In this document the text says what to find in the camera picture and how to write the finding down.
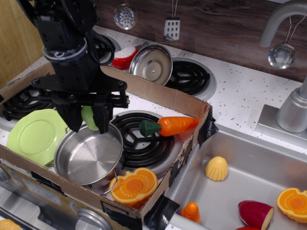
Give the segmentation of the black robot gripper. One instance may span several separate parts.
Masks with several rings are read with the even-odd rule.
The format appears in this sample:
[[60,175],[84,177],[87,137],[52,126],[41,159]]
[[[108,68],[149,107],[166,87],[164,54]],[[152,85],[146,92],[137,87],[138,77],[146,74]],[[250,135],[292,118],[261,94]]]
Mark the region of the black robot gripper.
[[82,125],[82,105],[92,106],[94,122],[101,134],[108,131],[113,108],[127,108],[129,98],[124,81],[106,75],[97,61],[94,46],[79,45],[72,50],[52,50],[43,53],[51,63],[54,74],[35,78],[31,85],[53,101],[66,125],[78,132]]

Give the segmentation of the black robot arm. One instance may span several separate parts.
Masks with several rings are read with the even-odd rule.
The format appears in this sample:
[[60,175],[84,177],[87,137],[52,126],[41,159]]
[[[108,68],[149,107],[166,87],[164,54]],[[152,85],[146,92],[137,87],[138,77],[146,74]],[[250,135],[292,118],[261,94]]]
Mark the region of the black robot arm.
[[113,109],[126,108],[127,84],[104,74],[96,48],[108,40],[94,31],[98,21],[96,6],[90,0],[20,0],[20,8],[37,28],[43,54],[54,74],[32,80],[38,100],[52,102],[66,125],[78,132],[83,122],[82,108],[93,110],[100,133],[108,131]]

